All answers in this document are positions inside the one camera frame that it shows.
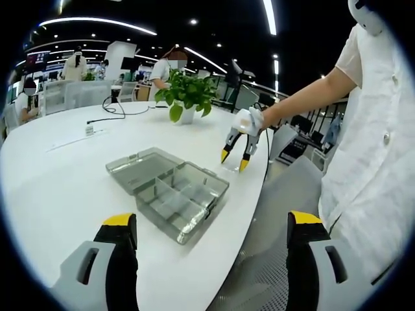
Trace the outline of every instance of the woman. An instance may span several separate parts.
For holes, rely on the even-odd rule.
[[[103,81],[105,79],[106,68],[108,67],[109,64],[110,62],[108,60],[103,60],[101,64],[99,64],[95,68],[95,80],[96,81]]]
[[[86,76],[86,59],[82,56],[82,49],[77,47],[75,53],[66,60],[62,77],[64,80],[82,81]]]
[[[170,76],[170,69],[181,69],[187,64],[187,55],[181,48],[173,47],[169,52],[163,55],[161,60],[154,64],[153,71],[150,75],[150,81],[152,82],[149,101],[154,101],[154,96],[159,89],[167,89],[169,87],[166,84]]]
[[[38,109],[30,109],[29,99],[36,92],[36,83],[32,78],[27,78],[23,85],[23,92],[19,94],[14,107],[18,116],[19,124],[24,124],[35,118],[38,114]]]

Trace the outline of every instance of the white flower pot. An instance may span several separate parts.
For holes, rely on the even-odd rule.
[[[180,120],[177,122],[178,124],[192,124],[193,118],[195,117],[196,112],[196,105],[193,105],[192,108],[186,109],[184,108],[183,102],[179,103],[181,107],[183,107],[182,116],[180,117]]]

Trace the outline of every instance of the potted plant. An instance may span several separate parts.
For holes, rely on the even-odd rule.
[[[93,75],[93,73],[89,72],[86,74],[86,76],[84,77],[84,81],[94,81],[95,77]]]
[[[156,102],[165,100],[170,106],[170,120],[182,124],[190,124],[196,111],[202,111],[202,117],[208,115],[212,109],[211,99],[216,96],[216,89],[210,77],[198,78],[185,76],[180,70],[172,69],[167,81],[171,86],[159,90]]]

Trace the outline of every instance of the person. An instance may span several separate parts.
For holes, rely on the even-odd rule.
[[[82,81],[86,76],[86,59],[82,56],[81,47],[75,49],[75,53],[69,57],[62,71],[64,80]]]
[[[148,100],[154,101],[154,96],[159,89],[167,89],[169,87],[169,85],[166,84],[166,81],[168,81],[170,77],[170,69],[182,69],[186,64],[187,55],[179,47],[174,46],[169,52],[164,54],[163,57],[154,64],[151,72],[149,80],[152,84]]]
[[[109,66],[109,64],[110,64],[110,62],[108,60],[103,60],[95,68],[95,80],[96,81],[103,81],[105,79],[106,68]]]
[[[121,74],[119,75],[118,80],[117,80],[117,81],[115,81],[115,85],[116,85],[116,86],[121,86],[121,85],[123,84],[123,82],[124,82],[124,77],[125,77],[125,75],[124,75],[123,73],[121,73]]]
[[[14,107],[20,124],[34,119],[38,115],[38,108],[30,108],[29,99],[36,92],[36,83],[32,78],[27,78],[23,84],[23,91],[19,94]]]
[[[365,276],[375,282],[399,258],[412,233],[415,91],[399,44],[381,18],[359,0],[348,2],[357,24],[333,70],[254,114],[258,127],[265,129],[361,89],[356,112],[322,179],[318,214],[331,237],[347,243]]]

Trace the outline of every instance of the white coat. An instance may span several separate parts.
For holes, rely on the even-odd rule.
[[[77,55],[80,55],[80,60],[78,67],[75,67]],[[75,52],[66,60],[62,76],[65,80],[82,81],[86,76],[86,59],[82,56],[82,52]]]

